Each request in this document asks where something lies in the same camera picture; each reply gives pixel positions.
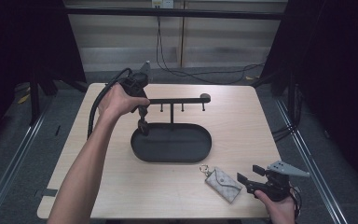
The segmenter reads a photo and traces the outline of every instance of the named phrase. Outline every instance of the keychain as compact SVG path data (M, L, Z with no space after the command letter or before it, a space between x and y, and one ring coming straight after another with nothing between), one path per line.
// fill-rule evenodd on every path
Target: keychain
M200 171L207 176L205 182L223 196L229 203L234 201L242 189L242 186L239 183L217 167L214 167L214 170L211 172L208 165L202 164L200 166Z

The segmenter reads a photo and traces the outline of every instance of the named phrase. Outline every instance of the wooden table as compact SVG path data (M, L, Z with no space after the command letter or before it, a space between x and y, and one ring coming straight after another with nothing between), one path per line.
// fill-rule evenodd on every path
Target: wooden table
M92 84L77 114L48 189L59 189L86 142L90 108L104 84ZM149 163L132 152L131 135L137 128L138 113L127 114L113 131L103 170L103 179L91 217L94 218L247 218L267 217L264 204L243 189L233 203L228 203L205 182L201 164L217 166L233 178L237 172L259 182L263 176L252 172L252 165L262 167L280 159L255 89L243 86L149 84L149 99L197 98L211 95L211 102L201 105L175 105L176 123L196 123L209 131L212 148L199 162ZM160 112L160 105L148 108L146 120L170 122L170 107ZM37 214L47 218L55 198L45 196Z

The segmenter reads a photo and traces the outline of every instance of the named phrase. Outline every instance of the power socket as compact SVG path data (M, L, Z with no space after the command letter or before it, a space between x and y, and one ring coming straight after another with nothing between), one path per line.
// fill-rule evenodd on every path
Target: power socket
M152 8L163 8L162 0L152 0Z
M173 8L173 0L163 0L162 7L163 8Z

